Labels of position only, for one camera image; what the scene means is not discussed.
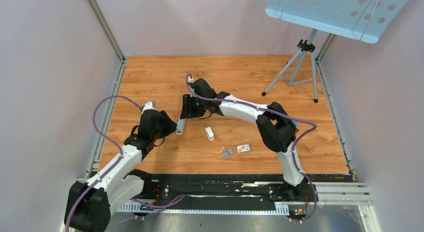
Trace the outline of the white stapler part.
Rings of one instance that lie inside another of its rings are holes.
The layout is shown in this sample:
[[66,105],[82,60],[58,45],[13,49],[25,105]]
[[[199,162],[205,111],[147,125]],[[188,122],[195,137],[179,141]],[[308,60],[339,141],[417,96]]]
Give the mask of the white stapler part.
[[213,133],[213,130],[211,129],[211,127],[206,127],[205,129],[205,133],[206,136],[208,138],[209,141],[213,141],[215,139],[215,134]]

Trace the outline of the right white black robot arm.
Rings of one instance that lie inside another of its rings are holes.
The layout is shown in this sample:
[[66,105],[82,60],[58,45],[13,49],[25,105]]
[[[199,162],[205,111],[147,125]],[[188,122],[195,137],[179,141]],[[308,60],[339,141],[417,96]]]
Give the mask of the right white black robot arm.
[[281,104],[256,104],[239,99],[230,93],[216,93],[205,79],[185,79],[190,93],[182,97],[180,118],[200,118],[205,112],[232,116],[255,125],[265,146],[276,153],[283,169],[285,193],[291,200],[299,200],[306,193],[306,178],[296,151],[296,125]]

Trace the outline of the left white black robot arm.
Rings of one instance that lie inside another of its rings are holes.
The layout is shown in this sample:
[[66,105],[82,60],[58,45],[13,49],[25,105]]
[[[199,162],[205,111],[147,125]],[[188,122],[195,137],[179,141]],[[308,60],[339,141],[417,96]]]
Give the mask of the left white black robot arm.
[[174,133],[176,127],[166,111],[144,107],[140,124],[133,128],[119,153],[98,174],[70,187],[64,216],[66,231],[105,231],[111,217],[128,200],[136,195],[150,197],[150,174],[134,167],[157,140]]

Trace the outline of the small white staple box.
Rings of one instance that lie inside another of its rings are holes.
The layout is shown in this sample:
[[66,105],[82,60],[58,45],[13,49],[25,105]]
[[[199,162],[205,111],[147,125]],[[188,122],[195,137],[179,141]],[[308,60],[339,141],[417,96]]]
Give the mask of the small white staple box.
[[238,153],[248,152],[248,151],[251,150],[249,144],[244,144],[244,145],[237,146],[236,149],[237,149],[237,152]]

